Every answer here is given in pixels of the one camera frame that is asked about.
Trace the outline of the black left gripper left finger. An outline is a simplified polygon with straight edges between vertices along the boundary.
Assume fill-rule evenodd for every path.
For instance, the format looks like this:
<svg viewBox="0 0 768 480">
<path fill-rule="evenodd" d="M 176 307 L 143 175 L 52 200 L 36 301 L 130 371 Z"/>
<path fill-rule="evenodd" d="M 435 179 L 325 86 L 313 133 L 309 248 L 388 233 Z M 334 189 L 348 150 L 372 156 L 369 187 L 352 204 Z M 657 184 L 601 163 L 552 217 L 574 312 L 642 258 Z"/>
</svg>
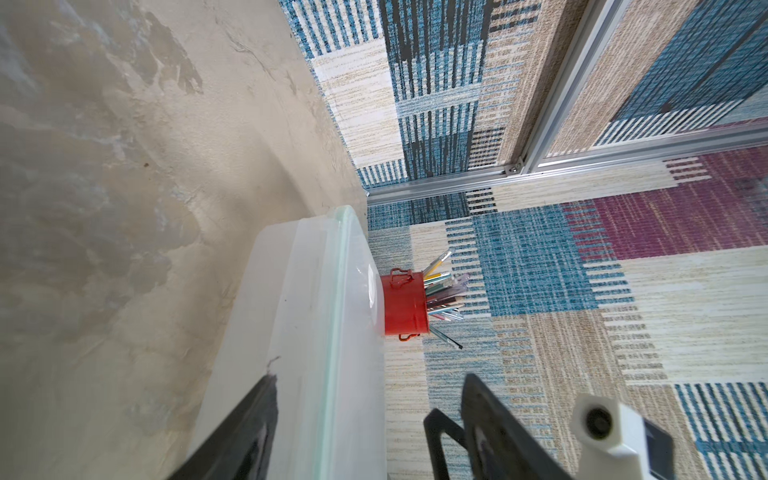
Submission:
<svg viewBox="0 0 768 480">
<path fill-rule="evenodd" d="M 267 374 L 170 477 L 265 479 L 277 423 L 277 377 Z"/>
</svg>

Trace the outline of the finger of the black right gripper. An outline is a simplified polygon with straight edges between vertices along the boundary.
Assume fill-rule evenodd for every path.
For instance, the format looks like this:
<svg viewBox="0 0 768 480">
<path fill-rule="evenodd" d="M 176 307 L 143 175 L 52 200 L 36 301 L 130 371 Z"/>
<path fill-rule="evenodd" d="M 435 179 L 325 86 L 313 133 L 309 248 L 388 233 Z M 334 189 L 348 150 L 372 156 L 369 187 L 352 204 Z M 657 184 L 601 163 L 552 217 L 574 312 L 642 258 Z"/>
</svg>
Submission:
<svg viewBox="0 0 768 480">
<path fill-rule="evenodd" d="M 437 408 L 425 417 L 423 426 L 434 479 L 449 480 L 450 474 L 443 448 L 443 437 L 447 436 L 459 446 L 467 449 L 465 432 L 460 425 Z"/>
</svg>

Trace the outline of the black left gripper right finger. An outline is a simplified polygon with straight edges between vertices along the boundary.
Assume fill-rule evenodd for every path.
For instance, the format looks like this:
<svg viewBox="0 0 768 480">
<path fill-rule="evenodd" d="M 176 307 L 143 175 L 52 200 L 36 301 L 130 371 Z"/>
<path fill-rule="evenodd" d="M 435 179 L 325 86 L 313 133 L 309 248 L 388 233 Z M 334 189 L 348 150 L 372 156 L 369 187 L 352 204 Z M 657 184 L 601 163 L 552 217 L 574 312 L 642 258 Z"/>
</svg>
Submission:
<svg viewBox="0 0 768 480">
<path fill-rule="evenodd" d="M 537 442 L 475 374 L 465 377 L 461 418 L 476 479 L 569 479 L 571 475 Z"/>
</svg>

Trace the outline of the translucent white lunch box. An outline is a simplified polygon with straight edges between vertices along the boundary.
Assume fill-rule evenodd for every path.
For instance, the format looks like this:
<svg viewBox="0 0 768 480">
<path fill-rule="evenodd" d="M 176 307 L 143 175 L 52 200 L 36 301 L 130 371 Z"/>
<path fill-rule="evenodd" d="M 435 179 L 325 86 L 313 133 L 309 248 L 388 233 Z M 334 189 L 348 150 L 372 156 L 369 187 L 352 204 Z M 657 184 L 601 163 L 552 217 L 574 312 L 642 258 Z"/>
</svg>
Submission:
<svg viewBox="0 0 768 480">
<path fill-rule="evenodd" d="M 353 208 L 258 234 L 186 460 L 267 374 L 278 423 L 265 479 L 386 477 L 383 290 Z"/>
</svg>

